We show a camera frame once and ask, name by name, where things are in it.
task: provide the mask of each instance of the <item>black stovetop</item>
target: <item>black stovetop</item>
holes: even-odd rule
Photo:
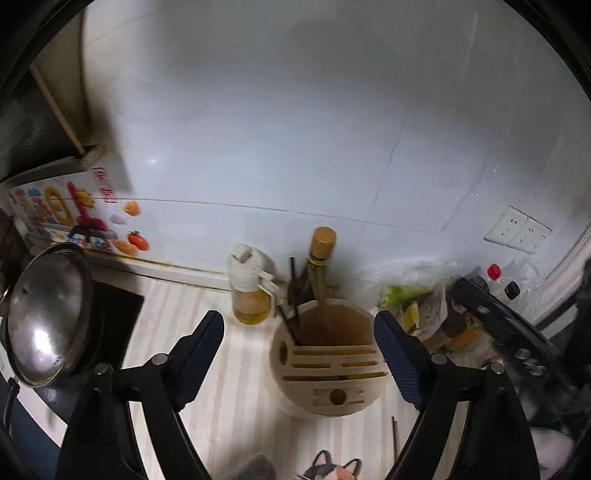
[[[50,387],[36,388],[35,392],[63,421],[68,423],[80,392],[86,384],[89,371],[99,363],[109,363],[114,369],[121,367],[131,332],[144,302],[144,297],[121,288],[94,282],[95,299],[102,306],[103,329],[96,356],[85,362],[81,358],[82,368],[76,367],[71,375],[59,378]]]

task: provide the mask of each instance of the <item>red bottle cap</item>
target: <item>red bottle cap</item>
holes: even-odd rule
[[[501,276],[501,268],[496,263],[493,263],[486,269],[486,273],[488,273],[491,280],[496,280]]]

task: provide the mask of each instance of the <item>countertop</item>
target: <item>countertop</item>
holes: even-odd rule
[[[399,449],[410,434],[417,411],[400,396],[390,377],[382,396],[366,409],[336,419],[302,420],[288,416],[269,398],[265,362],[278,319],[256,326],[239,323],[232,314],[227,291],[188,286],[93,267],[97,281],[145,296],[129,341],[124,367],[142,365],[152,355],[168,352],[183,335],[199,324],[208,310],[219,311],[225,335],[196,400],[181,418],[213,479],[221,479],[255,453],[263,453],[277,469],[279,479],[303,473],[315,454],[326,449],[333,461],[361,458],[359,480],[384,478],[394,463],[392,421],[398,423]],[[0,370],[12,375],[6,353],[0,349]],[[23,387],[19,401],[31,417],[58,444],[66,424],[31,389]],[[436,478],[449,471],[461,437],[465,406],[459,405],[448,445]],[[148,436],[140,404],[131,404],[139,451],[150,479],[163,478]]]

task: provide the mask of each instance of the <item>green vegetable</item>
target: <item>green vegetable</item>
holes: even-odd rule
[[[386,294],[382,297],[379,303],[381,307],[395,307],[401,303],[429,293],[431,291],[428,287],[422,285],[392,285]]]

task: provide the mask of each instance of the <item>yellow oil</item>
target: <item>yellow oil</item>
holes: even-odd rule
[[[252,292],[232,290],[232,310],[240,322],[255,325],[269,316],[271,299],[260,289]]]

